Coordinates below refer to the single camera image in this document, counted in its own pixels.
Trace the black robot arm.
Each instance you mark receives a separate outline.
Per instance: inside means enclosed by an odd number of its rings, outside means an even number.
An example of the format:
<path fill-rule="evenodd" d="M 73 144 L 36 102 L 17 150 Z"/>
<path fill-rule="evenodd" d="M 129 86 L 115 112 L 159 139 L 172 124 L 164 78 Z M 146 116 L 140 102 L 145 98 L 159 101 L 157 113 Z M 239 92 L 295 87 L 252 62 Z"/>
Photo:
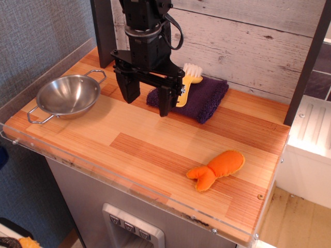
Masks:
<path fill-rule="evenodd" d="M 113 50 L 114 72 L 122 96 L 132 103 L 140 95 L 140 84 L 158 89 L 160 116 L 167 116 L 182 93 L 183 69 L 171 61 L 171 52 L 182 47 L 180 38 L 176 47 L 171 45 L 171 26 L 180 29 L 169 15 L 171 1 L 121 1 L 126 18 L 125 34 L 129 39 L 128 51 Z"/>

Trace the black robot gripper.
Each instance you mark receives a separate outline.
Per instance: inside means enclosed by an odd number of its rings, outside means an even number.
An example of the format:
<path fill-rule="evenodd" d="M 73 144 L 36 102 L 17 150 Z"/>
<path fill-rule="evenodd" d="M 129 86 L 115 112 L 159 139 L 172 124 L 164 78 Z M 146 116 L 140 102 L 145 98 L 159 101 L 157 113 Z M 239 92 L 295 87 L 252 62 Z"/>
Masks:
<path fill-rule="evenodd" d="M 173 95 L 182 87 L 184 72 L 170 60 L 171 48 L 162 36 L 130 38 L 129 50 L 113 50 L 114 72 L 123 99 L 132 103 L 140 96 L 140 84 L 158 88 L 159 114 L 168 116 Z"/>

